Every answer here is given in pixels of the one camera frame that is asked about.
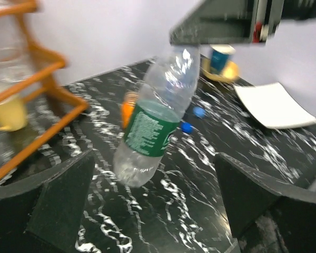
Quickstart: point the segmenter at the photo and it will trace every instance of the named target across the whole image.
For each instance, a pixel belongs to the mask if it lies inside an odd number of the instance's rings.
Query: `bottle label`
[[[125,130],[124,142],[139,154],[161,157],[178,124],[150,115],[137,103]]]

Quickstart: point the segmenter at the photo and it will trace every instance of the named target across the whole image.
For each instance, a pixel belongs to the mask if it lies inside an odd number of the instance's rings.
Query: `green label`
[[[172,121],[161,120],[136,104],[125,130],[124,142],[132,150],[148,157],[161,157],[179,122],[176,114],[167,107],[150,101],[141,102],[145,108],[152,108],[157,116],[164,114]]]

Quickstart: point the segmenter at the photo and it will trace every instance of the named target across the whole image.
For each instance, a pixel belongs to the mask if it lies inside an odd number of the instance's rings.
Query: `wooden shelf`
[[[39,147],[45,144],[51,137],[57,134],[62,128],[68,125],[88,108],[88,103],[85,100],[75,96],[71,92],[59,86],[54,79],[53,72],[65,67],[66,65],[64,58],[60,54],[40,46],[37,42],[35,42],[35,40],[33,40],[30,33],[28,32],[28,29],[26,28],[24,16],[21,13],[36,9],[35,1],[11,0],[10,2],[14,3],[14,6],[1,10],[0,16],[15,14],[16,21],[21,31],[25,35],[28,44],[27,51],[35,73],[29,78],[0,93],[0,102],[29,87],[33,83],[40,82],[41,87],[39,89],[23,98],[25,103],[36,98],[40,94],[45,93],[49,98],[53,98],[60,102],[66,102],[72,105],[73,109],[64,115],[60,121],[46,130],[44,134],[36,138],[25,149],[21,150],[15,157],[4,164],[0,168],[0,179],[8,174],[11,170],[16,168],[29,155],[34,153]]]
[[[35,0],[0,0],[0,17],[36,11]]]

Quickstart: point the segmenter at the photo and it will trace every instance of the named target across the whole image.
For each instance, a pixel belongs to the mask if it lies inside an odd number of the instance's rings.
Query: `blue object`
[[[187,123],[187,122],[182,122],[181,123],[181,131],[183,131],[184,133],[192,133],[193,127],[191,124]]]
[[[198,118],[203,118],[205,116],[205,110],[199,106],[196,106],[195,108],[193,108],[193,114]]]
[[[227,62],[235,53],[235,49],[230,45],[212,45],[211,69],[212,74],[220,74],[226,67]]]

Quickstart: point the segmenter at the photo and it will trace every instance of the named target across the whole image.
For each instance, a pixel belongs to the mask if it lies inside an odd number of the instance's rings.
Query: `yellow plate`
[[[222,83],[233,83],[239,79],[239,67],[234,62],[229,61],[220,75],[210,73],[210,63],[208,58],[202,60],[202,72],[208,79]]]

